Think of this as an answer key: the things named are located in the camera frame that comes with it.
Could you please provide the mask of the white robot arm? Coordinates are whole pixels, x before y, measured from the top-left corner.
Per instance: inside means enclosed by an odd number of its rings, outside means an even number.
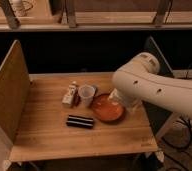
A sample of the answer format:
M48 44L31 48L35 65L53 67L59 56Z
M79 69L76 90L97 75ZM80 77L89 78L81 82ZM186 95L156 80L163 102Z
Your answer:
M109 98L130 107L139 99L192 119L192 80L159 75L160 62L142 52L117 69Z

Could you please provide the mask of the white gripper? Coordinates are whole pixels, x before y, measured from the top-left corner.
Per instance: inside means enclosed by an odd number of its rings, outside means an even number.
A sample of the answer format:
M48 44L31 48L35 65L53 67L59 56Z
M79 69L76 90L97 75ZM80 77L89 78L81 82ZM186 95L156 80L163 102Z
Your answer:
M110 93L108 99L121 104L129 112L134 112L141 104L141 102L137 98L128 97L117 89L114 89Z

